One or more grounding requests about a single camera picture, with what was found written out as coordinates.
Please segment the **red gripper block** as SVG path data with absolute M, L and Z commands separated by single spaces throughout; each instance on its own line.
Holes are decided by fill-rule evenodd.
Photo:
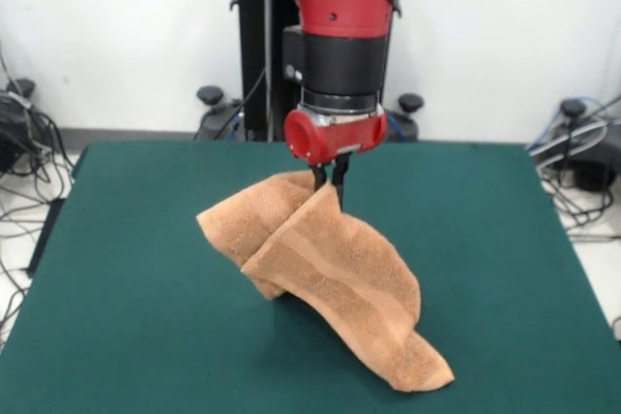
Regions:
M 336 188 L 339 207 L 343 208 L 344 178 L 349 169 L 348 153 L 374 149 L 382 143 L 387 130 L 386 113 L 378 108 L 362 115 L 330 115 L 310 110 L 292 111 L 284 121 L 285 142 L 291 153 L 311 166 L 314 189 L 326 183 L 322 164 L 335 160 L 332 184 Z

